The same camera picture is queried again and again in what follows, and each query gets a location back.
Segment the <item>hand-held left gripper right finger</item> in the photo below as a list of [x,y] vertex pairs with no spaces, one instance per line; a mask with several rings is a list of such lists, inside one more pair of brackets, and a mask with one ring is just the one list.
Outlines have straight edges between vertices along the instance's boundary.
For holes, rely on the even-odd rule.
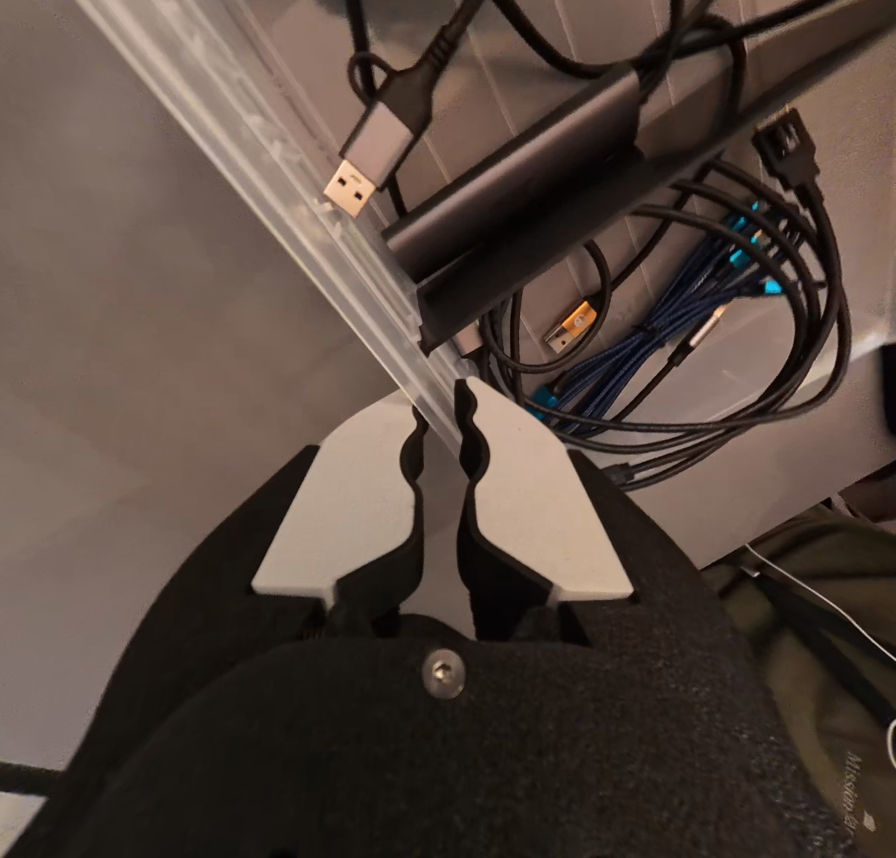
[[634,588],[570,454],[483,380],[455,384],[468,477],[458,564],[472,595],[531,605],[619,601]]

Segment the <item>clear plastic bin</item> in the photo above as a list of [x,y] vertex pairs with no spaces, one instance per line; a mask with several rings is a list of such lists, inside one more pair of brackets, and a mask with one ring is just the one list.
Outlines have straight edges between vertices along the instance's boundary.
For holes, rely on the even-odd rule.
[[[425,356],[419,298],[481,243],[415,283],[386,229],[590,85],[572,76],[578,68],[659,62],[654,45],[669,20],[668,0],[510,0],[531,47],[487,1],[397,171],[400,212],[385,192],[354,218],[324,194],[364,113],[347,79],[345,0],[76,1],[456,444],[454,381],[476,374],[462,356],[479,351],[461,336],[477,337],[487,311]],[[370,50],[409,68],[461,1],[362,0]],[[760,42],[855,1],[686,0],[683,35],[639,109],[633,147],[648,120],[718,75],[725,90],[713,130],[723,128],[741,109]],[[856,213],[833,208],[844,199],[822,117],[857,111],[842,68],[588,238],[614,286],[599,333],[578,358],[538,375],[513,374],[486,354],[494,385],[522,397],[568,447],[614,464],[691,444],[706,449],[701,462],[742,433],[831,403],[859,323],[845,283],[856,275],[846,269],[865,263],[847,218],[856,223],[870,202],[861,197]],[[488,309],[514,359],[554,359],[554,327],[599,289],[585,242]]]

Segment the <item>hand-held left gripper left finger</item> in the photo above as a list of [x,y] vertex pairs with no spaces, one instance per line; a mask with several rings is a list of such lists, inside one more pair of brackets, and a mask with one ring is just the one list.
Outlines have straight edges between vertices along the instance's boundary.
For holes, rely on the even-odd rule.
[[327,610],[392,610],[423,572],[427,422],[401,391],[370,404],[320,444],[252,579],[259,595]]

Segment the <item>grey USB hub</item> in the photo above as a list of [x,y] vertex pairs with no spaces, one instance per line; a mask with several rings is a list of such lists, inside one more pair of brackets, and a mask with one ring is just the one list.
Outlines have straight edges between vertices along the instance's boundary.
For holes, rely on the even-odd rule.
[[[358,217],[375,191],[386,191],[396,211],[396,174],[429,128],[434,91],[477,12],[487,0],[462,0],[409,68],[396,69],[369,48],[362,0],[345,0],[354,53],[351,89],[364,113],[340,151],[325,196]],[[510,0],[491,0],[531,47],[522,13]],[[686,0],[668,0],[666,34],[654,47],[659,62],[642,57],[612,66],[580,67],[572,76],[590,85],[514,136],[457,180],[388,227],[384,240],[399,269],[426,281],[531,210],[567,177],[616,151],[632,147],[639,109],[663,78],[684,33]]]

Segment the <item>black bin divider plate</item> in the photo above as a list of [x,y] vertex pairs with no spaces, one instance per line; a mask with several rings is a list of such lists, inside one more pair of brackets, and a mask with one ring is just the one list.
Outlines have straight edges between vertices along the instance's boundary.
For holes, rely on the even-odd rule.
[[894,24],[895,0],[856,0],[760,42],[748,57],[741,109],[723,128],[713,130],[725,90],[718,75],[648,120],[634,147],[574,175],[437,280],[419,298],[421,352],[429,356],[656,190],[890,35]]

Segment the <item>thin black cable small copper plug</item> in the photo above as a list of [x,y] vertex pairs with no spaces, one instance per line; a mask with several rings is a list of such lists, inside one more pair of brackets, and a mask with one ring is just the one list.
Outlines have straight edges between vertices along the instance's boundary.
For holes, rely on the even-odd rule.
[[499,320],[496,325],[492,323],[493,310],[477,321],[477,330],[483,343],[486,354],[496,362],[503,364],[513,374],[538,375],[542,373],[559,371],[566,363],[584,352],[590,342],[599,333],[603,322],[609,313],[614,286],[609,262],[600,249],[595,239],[589,239],[583,244],[590,259],[597,268],[599,275],[599,289],[588,297],[581,299],[579,305],[568,311],[559,324],[554,327],[553,334],[549,338],[549,345],[559,344],[560,352],[555,353],[554,359],[541,363],[528,363],[511,357],[508,351],[499,346],[496,331],[502,333],[503,322]]

